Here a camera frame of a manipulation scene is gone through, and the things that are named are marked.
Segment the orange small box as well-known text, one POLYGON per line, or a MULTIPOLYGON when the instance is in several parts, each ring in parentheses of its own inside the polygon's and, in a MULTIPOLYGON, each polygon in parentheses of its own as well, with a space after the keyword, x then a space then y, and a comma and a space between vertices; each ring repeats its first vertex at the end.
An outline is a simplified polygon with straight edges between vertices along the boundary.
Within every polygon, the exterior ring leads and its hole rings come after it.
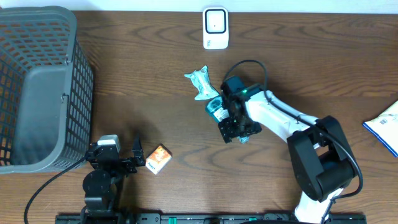
POLYGON ((160 144, 146 158, 146 167, 157 175, 171 160, 172 153, 164 145, 160 144))

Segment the light green tissue pack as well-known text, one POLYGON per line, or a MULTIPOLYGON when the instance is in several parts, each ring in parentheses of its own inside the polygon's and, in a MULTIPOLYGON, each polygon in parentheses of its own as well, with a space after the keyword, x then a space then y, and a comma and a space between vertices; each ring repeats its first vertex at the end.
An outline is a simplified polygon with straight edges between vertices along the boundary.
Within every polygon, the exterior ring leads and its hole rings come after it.
POLYGON ((192 73, 185 74, 185 78, 189 78, 193 86, 198 90, 195 100, 210 100, 219 95, 215 88, 211 85, 208 67, 204 65, 201 69, 195 70, 192 73))

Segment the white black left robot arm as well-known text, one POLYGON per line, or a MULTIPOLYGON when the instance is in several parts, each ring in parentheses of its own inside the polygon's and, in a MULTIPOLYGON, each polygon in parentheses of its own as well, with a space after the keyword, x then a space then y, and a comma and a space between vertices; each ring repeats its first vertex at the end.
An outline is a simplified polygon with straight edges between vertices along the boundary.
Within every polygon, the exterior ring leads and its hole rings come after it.
POLYGON ((119 208, 124 179, 146 164, 141 140, 136 136, 132 157, 121 158, 119 138, 115 134, 101 136, 90 145, 86 160, 94 168, 83 180, 85 206, 80 223, 135 223, 136 216, 119 208))

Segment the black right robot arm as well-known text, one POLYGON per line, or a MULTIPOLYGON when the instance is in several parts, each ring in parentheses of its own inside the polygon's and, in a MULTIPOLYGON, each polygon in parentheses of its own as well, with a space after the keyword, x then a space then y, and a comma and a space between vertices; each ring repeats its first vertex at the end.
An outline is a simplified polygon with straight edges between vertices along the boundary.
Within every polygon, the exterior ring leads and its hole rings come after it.
POLYGON ((302 196, 294 215, 302 223, 326 223, 332 205, 360 193, 363 174, 340 123, 301 113, 260 84, 221 85, 229 116, 218 127, 226 143, 261 132, 265 126, 287 143, 302 196))

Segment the cream snack bag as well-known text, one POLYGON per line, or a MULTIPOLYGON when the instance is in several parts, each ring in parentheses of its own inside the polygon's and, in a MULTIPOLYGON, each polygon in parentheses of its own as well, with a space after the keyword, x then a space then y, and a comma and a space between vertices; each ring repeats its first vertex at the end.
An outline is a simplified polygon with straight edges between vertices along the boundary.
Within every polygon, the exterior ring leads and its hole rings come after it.
POLYGON ((377 118, 365 121, 363 127, 397 157, 397 102, 383 111, 377 118))

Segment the teal mouthwash bottle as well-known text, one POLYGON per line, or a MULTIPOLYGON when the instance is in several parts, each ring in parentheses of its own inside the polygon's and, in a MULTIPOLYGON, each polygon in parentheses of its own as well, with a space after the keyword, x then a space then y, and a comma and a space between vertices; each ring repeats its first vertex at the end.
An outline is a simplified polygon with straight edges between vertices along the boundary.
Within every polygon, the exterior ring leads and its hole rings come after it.
POLYGON ((222 104, 222 97, 217 96, 209 101, 205 111, 216 121, 225 143, 229 143, 232 139, 237 138, 241 144, 246 144, 249 141, 249 136, 245 136, 239 129, 239 118, 235 115, 230 115, 229 111, 224 109, 222 104))

